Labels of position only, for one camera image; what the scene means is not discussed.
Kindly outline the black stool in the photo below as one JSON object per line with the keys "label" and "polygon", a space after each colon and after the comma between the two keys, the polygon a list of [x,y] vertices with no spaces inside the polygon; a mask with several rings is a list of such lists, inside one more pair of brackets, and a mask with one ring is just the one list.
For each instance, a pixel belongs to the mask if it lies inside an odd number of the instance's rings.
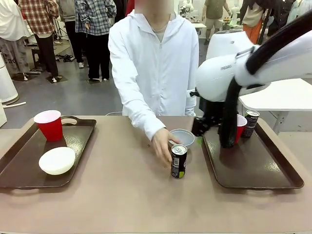
{"label": "black stool", "polygon": [[34,68],[31,69],[32,72],[41,73],[42,72],[42,66],[40,62],[40,50],[38,47],[32,48],[32,59],[34,63]]}

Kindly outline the bystander in olive shirt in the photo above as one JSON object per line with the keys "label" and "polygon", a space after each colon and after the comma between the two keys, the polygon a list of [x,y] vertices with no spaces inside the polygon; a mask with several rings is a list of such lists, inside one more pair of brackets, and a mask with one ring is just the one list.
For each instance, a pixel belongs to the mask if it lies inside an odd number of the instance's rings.
{"label": "bystander in olive shirt", "polygon": [[231,14],[226,0],[205,0],[202,10],[202,21],[206,25],[206,39],[204,45],[208,45],[210,42],[209,36],[211,30],[214,28],[214,33],[216,33],[222,27],[222,22],[220,20],[223,16],[223,9],[225,9],[229,15]]}

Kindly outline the bystander in dark jacket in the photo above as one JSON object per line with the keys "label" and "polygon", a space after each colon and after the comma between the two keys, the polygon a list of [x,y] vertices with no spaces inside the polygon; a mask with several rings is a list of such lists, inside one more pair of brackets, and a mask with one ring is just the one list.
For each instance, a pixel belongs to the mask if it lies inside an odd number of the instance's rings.
{"label": "bystander in dark jacket", "polygon": [[267,0],[273,22],[268,27],[267,36],[271,37],[287,23],[292,5],[296,0]]}

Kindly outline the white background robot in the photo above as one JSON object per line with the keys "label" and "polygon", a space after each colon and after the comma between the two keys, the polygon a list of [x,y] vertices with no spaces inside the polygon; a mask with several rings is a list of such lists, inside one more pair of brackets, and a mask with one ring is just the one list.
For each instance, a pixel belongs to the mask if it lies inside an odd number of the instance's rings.
{"label": "white background robot", "polygon": [[238,13],[239,13],[240,8],[235,6],[231,9],[231,22],[230,25],[231,26],[236,26],[237,25],[237,21],[238,21]]}
{"label": "white background robot", "polygon": [[185,15],[194,11],[193,0],[183,0],[183,4],[180,8],[180,14]]}

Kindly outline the black drink can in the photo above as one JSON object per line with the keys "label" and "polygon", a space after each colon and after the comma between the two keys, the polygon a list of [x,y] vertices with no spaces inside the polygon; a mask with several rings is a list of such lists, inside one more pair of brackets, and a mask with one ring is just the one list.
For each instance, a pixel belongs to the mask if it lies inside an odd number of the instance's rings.
{"label": "black drink can", "polygon": [[187,147],[182,144],[175,144],[171,148],[171,176],[183,178],[186,170]]}
{"label": "black drink can", "polygon": [[242,132],[241,137],[250,138],[252,136],[259,116],[260,116],[260,113],[258,111],[255,111],[255,110],[246,111],[245,119],[247,120],[247,124]]}

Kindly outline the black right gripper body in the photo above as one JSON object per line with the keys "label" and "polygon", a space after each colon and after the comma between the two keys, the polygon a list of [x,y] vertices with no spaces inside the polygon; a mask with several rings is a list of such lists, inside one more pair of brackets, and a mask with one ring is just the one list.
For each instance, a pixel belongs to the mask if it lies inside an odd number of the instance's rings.
{"label": "black right gripper body", "polygon": [[204,130],[209,130],[222,123],[222,102],[207,101],[201,97],[199,108],[203,112],[201,121]]}

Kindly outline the bystander in white shirt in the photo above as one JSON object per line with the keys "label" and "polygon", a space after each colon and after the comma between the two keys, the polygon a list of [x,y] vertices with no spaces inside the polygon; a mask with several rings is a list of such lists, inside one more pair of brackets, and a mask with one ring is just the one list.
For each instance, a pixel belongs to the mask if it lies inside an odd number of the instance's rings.
{"label": "bystander in white shirt", "polygon": [[9,74],[26,75],[30,69],[24,40],[30,36],[19,6],[14,0],[0,0],[0,52]]}

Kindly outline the red plastic cup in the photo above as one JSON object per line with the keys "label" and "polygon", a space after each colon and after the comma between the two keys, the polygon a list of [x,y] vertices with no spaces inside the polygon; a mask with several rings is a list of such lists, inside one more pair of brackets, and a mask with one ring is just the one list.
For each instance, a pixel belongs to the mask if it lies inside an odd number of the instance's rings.
{"label": "red plastic cup", "polygon": [[238,143],[246,125],[247,125],[247,119],[244,116],[237,114],[237,128],[236,128],[236,137],[235,137],[235,142],[234,142],[235,144]]}
{"label": "red plastic cup", "polygon": [[38,113],[34,117],[34,122],[46,137],[47,141],[59,141],[63,137],[61,112],[58,110],[47,110]]}

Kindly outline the black tripod stand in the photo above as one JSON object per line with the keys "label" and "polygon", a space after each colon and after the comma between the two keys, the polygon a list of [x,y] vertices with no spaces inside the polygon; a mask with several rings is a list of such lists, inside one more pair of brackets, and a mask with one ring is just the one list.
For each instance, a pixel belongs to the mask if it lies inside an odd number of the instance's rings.
{"label": "black tripod stand", "polygon": [[53,23],[54,23],[54,40],[56,40],[59,44],[62,44],[62,32],[61,32],[61,28],[59,26],[59,22],[57,19],[53,19]]}

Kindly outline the person in white hoodie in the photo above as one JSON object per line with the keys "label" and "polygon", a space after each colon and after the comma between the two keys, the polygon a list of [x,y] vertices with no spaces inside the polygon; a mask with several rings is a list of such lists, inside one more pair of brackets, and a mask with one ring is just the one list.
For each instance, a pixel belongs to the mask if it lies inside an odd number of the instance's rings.
{"label": "person in white hoodie", "polygon": [[112,76],[121,103],[142,100],[161,116],[185,116],[195,88],[199,41],[191,22],[174,11],[174,0],[135,0],[109,32]]}

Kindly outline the white bowl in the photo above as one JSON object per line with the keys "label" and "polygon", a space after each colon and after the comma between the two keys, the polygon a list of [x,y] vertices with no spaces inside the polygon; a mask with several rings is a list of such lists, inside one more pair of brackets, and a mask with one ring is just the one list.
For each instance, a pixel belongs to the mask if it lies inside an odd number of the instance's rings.
{"label": "white bowl", "polygon": [[44,153],[39,167],[49,175],[61,175],[69,171],[75,162],[75,151],[68,147],[57,147]]}

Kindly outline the pale grey bowl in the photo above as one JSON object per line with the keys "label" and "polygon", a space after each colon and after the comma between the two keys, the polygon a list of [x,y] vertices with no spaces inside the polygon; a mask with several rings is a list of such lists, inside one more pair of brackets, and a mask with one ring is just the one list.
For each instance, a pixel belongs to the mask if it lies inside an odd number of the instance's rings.
{"label": "pale grey bowl", "polygon": [[171,148],[175,144],[182,144],[187,147],[187,149],[190,148],[190,146],[194,143],[195,141],[195,136],[193,133],[191,133],[188,130],[185,129],[174,129],[170,131],[171,134],[174,136],[175,139],[178,140],[178,142],[169,140],[168,147]]}

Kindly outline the brown plastic tray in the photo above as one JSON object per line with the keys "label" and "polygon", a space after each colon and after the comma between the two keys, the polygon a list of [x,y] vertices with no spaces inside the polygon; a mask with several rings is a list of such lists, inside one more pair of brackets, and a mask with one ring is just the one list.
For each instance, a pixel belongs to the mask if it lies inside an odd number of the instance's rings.
{"label": "brown plastic tray", "polygon": [[274,131],[259,119],[250,138],[241,138],[229,149],[222,148],[218,128],[204,136],[208,157],[217,182],[229,189],[301,189],[304,180],[272,139]]}
{"label": "brown plastic tray", "polygon": [[[38,125],[33,123],[0,158],[0,189],[57,188],[66,185],[73,178],[97,121],[74,116],[61,118],[75,120],[76,123],[62,125],[63,139],[60,141],[48,142]],[[56,147],[69,147],[74,150],[75,161],[69,171],[60,175],[49,175],[40,169],[39,158]]]}

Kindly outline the person's right hand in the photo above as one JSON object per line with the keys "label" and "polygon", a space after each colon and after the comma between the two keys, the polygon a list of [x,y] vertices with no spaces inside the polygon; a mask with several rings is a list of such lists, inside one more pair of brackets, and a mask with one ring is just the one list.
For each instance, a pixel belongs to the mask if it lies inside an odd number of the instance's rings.
{"label": "person's right hand", "polygon": [[162,161],[164,167],[170,167],[172,162],[171,153],[168,148],[170,140],[177,144],[181,143],[180,140],[178,140],[166,128],[158,130],[152,138],[152,145],[156,156]]}

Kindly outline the bystander in orange trousers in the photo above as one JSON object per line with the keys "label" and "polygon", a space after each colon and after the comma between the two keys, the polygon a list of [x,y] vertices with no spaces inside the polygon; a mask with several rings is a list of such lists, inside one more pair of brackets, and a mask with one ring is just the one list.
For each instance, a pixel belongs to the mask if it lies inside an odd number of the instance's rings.
{"label": "bystander in orange trousers", "polygon": [[255,0],[243,0],[240,9],[243,31],[253,44],[257,44],[263,22],[263,8]]}

